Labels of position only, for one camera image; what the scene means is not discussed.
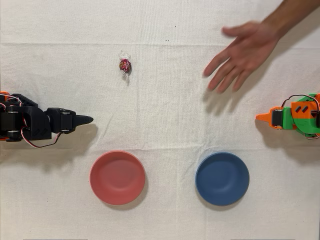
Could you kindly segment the person's hand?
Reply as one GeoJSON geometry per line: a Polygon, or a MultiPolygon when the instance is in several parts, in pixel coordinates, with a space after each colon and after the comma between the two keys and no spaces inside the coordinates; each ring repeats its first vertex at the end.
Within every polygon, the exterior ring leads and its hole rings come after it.
{"type": "Polygon", "coordinates": [[[273,27],[264,22],[223,27],[221,31],[235,39],[212,58],[203,76],[207,78],[214,75],[207,86],[210,91],[223,93],[233,84],[232,90],[236,92],[266,61],[280,37],[273,27]]]}

